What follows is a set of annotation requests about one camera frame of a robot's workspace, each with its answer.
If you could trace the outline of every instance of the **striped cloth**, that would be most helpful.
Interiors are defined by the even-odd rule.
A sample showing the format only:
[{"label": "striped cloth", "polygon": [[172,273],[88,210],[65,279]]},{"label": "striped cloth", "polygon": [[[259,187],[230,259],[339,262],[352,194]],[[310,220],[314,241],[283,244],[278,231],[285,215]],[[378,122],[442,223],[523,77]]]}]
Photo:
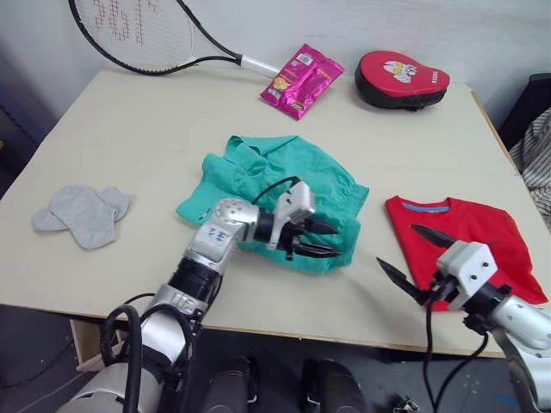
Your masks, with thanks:
[{"label": "striped cloth", "polygon": [[551,231],[551,108],[528,126],[510,154]]}]

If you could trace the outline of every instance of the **teal cloth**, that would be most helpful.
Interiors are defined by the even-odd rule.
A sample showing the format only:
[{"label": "teal cloth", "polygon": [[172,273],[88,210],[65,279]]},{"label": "teal cloth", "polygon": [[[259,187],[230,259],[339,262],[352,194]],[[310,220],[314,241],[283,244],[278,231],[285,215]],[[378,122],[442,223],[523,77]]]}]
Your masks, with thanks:
[{"label": "teal cloth", "polygon": [[[315,194],[316,213],[313,218],[338,228],[335,235],[305,234],[306,243],[322,243],[343,252],[334,258],[294,256],[285,260],[285,253],[268,250],[263,243],[242,243],[247,250],[256,251],[287,267],[323,273],[352,262],[360,223],[356,215],[368,196],[368,188],[356,184],[354,178],[318,146],[299,136],[281,138],[246,138],[232,136],[227,142],[224,157],[209,153],[202,165],[203,177],[193,194],[177,208],[182,218],[200,225],[210,218],[205,212],[226,197],[252,201],[270,184],[287,176],[298,176]],[[272,212],[277,198],[288,189],[288,183],[269,191],[258,202]]]}]

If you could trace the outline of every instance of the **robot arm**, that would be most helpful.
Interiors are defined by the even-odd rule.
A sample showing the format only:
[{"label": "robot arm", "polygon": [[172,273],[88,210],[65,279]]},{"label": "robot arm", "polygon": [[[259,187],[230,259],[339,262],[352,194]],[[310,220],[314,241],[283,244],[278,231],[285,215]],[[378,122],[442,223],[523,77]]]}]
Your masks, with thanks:
[{"label": "robot arm", "polygon": [[[280,197],[274,213],[238,199],[218,202],[212,218],[189,243],[176,272],[158,289],[142,316],[139,413],[158,410],[169,381],[176,383],[178,390],[185,385],[185,368],[195,351],[193,343],[201,330],[201,320],[220,290],[227,264],[239,243],[267,243],[271,249],[284,250],[287,259],[293,254],[324,258],[340,254],[329,246],[301,242],[300,235],[305,231],[337,233],[331,225],[309,219],[314,212],[313,195],[301,181]],[[128,365],[122,359],[106,366],[58,413],[136,411],[125,404],[129,399]],[[167,372],[177,373],[167,377]]]},{"label": "robot arm", "polygon": [[488,281],[498,270],[489,247],[465,243],[431,228],[412,225],[433,244],[447,248],[429,291],[416,288],[398,269],[379,259],[389,278],[420,305],[445,299],[452,311],[463,309],[471,330],[493,334],[509,363],[511,382],[524,413],[551,411],[551,317],[511,288]]}]

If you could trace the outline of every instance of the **racket handle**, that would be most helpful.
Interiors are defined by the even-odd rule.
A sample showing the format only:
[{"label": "racket handle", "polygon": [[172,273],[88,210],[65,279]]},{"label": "racket handle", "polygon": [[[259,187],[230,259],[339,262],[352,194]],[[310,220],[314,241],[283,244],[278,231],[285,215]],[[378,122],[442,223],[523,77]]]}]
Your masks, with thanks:
[{"label": "racket handle", "polygon": [[254,71],[259,75],[269,77],[270,79],[273,79],[279,73],[279,69],[276,69],[274,66],[266,65],[260,60],[245,55],[241,58],[241,67],[249,71]]}]

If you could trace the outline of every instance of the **gray sock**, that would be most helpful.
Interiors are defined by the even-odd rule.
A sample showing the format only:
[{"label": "gray sock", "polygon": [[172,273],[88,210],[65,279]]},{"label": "gray sock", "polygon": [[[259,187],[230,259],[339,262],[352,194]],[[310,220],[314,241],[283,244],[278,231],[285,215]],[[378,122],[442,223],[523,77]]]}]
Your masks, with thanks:
[{"label": "gray sock", "polygon": [[89,250],[115,240],[115,209],[96,191],[84,185],[60,189],[48,209],[71,231],[77,243]]},{"label": "gray sock", "polygon": [[[116,187],[108,187],[99,191],[97,195],[109,207],[115,210],[115,222],[124,217],[130,205],[130,196],[123,194]],[[35,231],[63,231],[68,230],[58,217],[47,208],[40,209],[31,218],[31,226]]]}]

